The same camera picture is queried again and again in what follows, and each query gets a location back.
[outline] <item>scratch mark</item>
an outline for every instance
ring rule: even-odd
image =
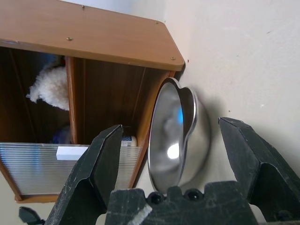
[[[152,208],[146,204],[145,207],[140,210],[127,225],[140,225],[151,212]]]

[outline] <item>screw hole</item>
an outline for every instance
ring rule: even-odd
[[[150,203],[158,205],[164,201],[165,197],[159,192],[153,192],[149,195],[148,200]]]
[[[191,189],[184,194],[185,198],[193,202],[203,199],[203,194],[197,189]]]

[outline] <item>white label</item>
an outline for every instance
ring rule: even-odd
[[[59,146],[56,152],[57,160],[79,160],[88,147]]]

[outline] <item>wood grain panel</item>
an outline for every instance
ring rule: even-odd
[[[0,45],[166,70],[184,65],[164,23],[58,0],[2,0]]]
[[[18,49],[13,49],[12,55],[22,83],[22,97],[24,97],[29,93],[29,87],[34,84],[40,70],[52,60],[53,55]],[[35,130],[35,142],[49,143],[56,132],[69,124],[68,111],[53,107],[42,100],[34,103],[26,98],[25,103],[29,109],[30,119]],[[25,112],[25,110],[18,111],[18,114]]]
[[[85,143],[86,67],[84,59],[67,57],[67,82],[72,143]]]
[[[134,135],[132,118],[136,109],[144,68],[86,60],[86,143],[102,130],[116,124],[125,135]]]
[[[34,142],[9,49],[0,47],[0,142]]]

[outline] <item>blue object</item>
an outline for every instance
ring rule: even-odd
[[[177,111],[177,121],[179,124],[183,123],[183,112],[182,112],[181,106],[179,107],[179,109]]]
[[[131,136],[122,136],[122,141],[132,141]]]

